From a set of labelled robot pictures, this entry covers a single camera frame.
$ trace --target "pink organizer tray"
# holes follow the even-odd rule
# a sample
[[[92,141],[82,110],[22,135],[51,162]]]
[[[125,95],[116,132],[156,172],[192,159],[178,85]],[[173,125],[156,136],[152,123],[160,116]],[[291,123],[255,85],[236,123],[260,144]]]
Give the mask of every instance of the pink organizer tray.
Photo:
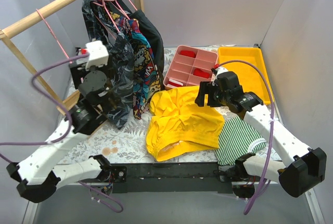
[[[196,57],[188,57],[180,55],[181,51],[193,51]],[[178,46],[176,54],[172,59],[168,73],[164,78],[164,86],[166,90],[171,89],[168,87],[169,79],[176,80],[184,84],[184,86],[197,86],[201,81],[211,81],[212,71],[211,68],[217,64],[218,54],[202,49],[193,48],[185,45]],[[194,70],[198,68],[204,72],[209,73],[209,78],[203,78],[193,75]]]

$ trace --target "yellow shirt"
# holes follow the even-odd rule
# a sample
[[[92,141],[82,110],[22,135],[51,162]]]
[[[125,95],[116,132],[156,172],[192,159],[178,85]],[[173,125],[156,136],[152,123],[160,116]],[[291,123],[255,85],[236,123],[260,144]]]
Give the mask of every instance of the yellow shirt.
[[[219,148],[223,116],[209,106],[197,106],[194,100],[198,91],[198,86],[181,87],[157,92],[151,98],[149,108],[154,116],[146,143],[157,161]]]

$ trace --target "plastic tray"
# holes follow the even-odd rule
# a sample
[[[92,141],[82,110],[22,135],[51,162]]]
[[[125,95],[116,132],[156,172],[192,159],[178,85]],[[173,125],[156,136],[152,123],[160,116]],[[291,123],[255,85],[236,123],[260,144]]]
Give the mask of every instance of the plastic tray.
[[[180,55],[181,51],[193,51],[196,57],[188,57]],[[168,73],[164,78],[164,86],[166,90],[171,89],[168,87],[169,79],[174,79],[184,84],[184,86],[197,86],[201,81],[211,81],[212,71],[211,68],[217,64],[219,56],[217,53],[204,51],[202,49],[193,48],[185,45],[178,46],[176,54],[172,59]],[[196,68],[209,73],[209,78],[194,76],[193,72]]]
[[[219,63],[230,60],[244,60],[255,65],[265,76],[272,93],[261,49],[251,47],[220,47]],[[242,63],[226,64],[223,65],[223,67],[237,74],[239,83],[242,85],[244,92],[252,91],[264,101],[264,104],[269,105],[271,103],[265,84],[255,69]]]

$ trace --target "dark patterned shirt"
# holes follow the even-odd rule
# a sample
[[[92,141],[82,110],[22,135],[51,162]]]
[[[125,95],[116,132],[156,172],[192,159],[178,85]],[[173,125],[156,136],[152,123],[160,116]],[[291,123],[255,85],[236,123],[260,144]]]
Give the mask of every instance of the dark patterned shirt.
[[[117,102],[115,109],[105,113],[117,128],[121,128],[127,122],[133,106],[133,49],[122,32],[117,35],[115,43],[111,44],[106,28],[111,29],[113,26],[109,25],[101,7],[91,7],[91,1],[84,0],[82,3],[83,18],[90,41],[101,40],[109,52],[109,73],[106,75],[111,82],[113,101]]]
[[[103,43],[106,42],[106,44],[110,44],[106,28],[114,33],[117,33],[117,30],[104,8],[95,5],[92,2],[98,2],[98,0],[84,0],[82,6],[83,12],[88,11],[91,13],[89,17],[93,22],[95,22],[95,24],[98,24],[97,28],[93,28],[95,24],[87,22],[87,16],[85,16],[88,34],[91,38],[95,38],[96,40],[101,39],[94,36],[102,36],[104,41],[101,41]],[[129,40],[134,51],[133,114],[136,119],[141,119],[141,114],[144,112],[151,97],[155,92],[161,90],[159,71],[157,66],[153,63],[154,56],[150,44],[141,34],[137,20],[128,20],[118,14],[112,12],[109,13],[116,22],[118,29],[120,29],[120,31],[125,34],[126,39]]]

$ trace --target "black metal base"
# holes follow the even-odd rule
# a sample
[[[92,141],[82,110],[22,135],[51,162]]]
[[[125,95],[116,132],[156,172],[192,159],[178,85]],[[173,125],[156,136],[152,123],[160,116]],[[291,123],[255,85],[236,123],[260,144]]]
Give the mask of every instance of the black metal base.
[[[126,182],[114,183],[113,193],[203,192],[231,194],[231,182],[221,182],[217,163],[114,164],[127,168]]]

